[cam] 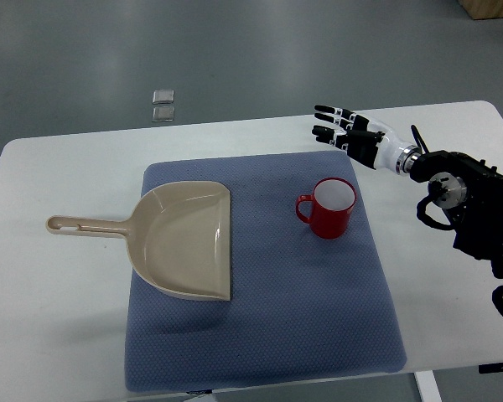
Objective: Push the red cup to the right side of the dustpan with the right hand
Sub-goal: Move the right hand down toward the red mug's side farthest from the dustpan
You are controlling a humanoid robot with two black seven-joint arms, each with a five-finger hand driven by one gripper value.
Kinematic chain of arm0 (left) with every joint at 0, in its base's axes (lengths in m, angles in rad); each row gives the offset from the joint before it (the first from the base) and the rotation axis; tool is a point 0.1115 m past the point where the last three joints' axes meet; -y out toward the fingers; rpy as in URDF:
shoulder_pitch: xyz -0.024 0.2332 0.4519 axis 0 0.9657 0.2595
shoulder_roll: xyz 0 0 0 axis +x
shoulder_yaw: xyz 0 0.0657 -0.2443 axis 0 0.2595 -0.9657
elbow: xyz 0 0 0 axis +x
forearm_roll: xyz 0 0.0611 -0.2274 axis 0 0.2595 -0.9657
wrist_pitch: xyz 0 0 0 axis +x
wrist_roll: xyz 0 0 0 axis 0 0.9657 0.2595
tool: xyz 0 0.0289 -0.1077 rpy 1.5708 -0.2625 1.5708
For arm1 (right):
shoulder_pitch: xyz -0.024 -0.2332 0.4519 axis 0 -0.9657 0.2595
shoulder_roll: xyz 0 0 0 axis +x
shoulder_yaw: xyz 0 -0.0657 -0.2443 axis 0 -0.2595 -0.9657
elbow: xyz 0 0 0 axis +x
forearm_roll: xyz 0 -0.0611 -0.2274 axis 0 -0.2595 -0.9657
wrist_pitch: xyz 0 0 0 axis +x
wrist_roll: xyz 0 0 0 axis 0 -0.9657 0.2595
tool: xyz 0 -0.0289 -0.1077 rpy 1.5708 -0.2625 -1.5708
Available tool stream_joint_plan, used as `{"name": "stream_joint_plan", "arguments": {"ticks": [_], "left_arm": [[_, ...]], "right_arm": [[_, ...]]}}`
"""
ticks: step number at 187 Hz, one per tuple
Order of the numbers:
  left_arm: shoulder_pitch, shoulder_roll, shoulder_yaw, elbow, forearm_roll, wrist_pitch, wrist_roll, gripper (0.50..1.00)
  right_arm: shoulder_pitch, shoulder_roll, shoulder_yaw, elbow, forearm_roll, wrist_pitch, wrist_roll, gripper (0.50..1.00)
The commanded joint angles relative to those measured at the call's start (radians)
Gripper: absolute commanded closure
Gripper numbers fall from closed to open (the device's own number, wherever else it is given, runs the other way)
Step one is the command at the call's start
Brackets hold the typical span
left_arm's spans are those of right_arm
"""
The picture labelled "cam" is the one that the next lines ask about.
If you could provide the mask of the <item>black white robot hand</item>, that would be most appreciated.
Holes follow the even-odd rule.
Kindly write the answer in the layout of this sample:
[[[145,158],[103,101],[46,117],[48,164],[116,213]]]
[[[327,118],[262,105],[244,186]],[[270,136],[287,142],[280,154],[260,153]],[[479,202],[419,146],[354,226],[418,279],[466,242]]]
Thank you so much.
[[[422,154],[420,147],[403,141],[381,121],[333,106],[316,105],[314,109],[314,117],[328,123],[313,127],[315,140],[340,149],[363,166],[406,175]]]

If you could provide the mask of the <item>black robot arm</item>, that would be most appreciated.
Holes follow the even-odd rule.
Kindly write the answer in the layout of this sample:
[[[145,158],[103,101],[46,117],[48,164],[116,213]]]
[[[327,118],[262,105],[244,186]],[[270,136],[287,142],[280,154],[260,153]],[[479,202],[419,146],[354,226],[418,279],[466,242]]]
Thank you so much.
[[[503,174],[462,152],[430,152],[418,129],[412,135],[423,153],[409,171],[426,183],[428,195],[417,204],[417,218],[428,227],[453,231],[453,247],[490,262],[503,279]]]

